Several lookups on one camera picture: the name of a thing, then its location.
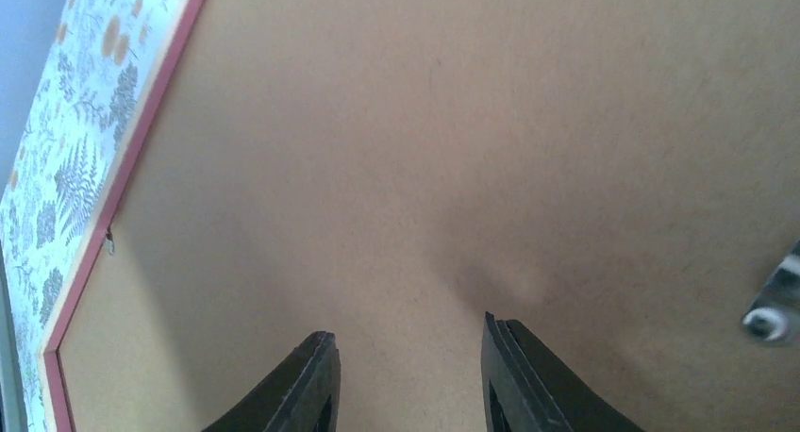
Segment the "brown cardboard backing board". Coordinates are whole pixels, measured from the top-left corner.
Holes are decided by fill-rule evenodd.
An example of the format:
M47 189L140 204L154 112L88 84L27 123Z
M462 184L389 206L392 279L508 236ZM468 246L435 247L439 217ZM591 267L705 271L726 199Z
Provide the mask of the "brown cardboard backing board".
M648 431L795 431L799 0L206 0L61 347L199 431L336 336L341 431L482 431L486 312Z

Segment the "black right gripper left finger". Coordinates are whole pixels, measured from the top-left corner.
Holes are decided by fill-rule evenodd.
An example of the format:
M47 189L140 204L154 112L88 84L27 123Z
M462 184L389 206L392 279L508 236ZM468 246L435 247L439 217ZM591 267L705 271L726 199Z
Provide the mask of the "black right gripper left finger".
M334 432L340 392L335 335L315 331L204 432Z

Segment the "pink wooden picture frame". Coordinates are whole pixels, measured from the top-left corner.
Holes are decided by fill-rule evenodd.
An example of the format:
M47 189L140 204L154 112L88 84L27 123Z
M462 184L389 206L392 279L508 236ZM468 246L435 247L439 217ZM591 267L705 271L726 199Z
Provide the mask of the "pink wooden picture frame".
M44 329L38 363L46 424L50 431L68 432L75 429L59 354L60 346L204 1L178 1L177 15L167 26L166 39L158 48L154 60L154 71L144 83L132 122L122 138L120 151L110 165L104 187L99 192L99 203L92 211L88 229L82 235L70 272L65 276L63 289Z

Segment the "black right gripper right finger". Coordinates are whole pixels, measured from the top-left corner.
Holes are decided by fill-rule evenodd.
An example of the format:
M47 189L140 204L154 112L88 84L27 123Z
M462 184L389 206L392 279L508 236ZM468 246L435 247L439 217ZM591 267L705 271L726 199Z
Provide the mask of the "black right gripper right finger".
M642 432L518 320L485 314L481 375L489 431Z

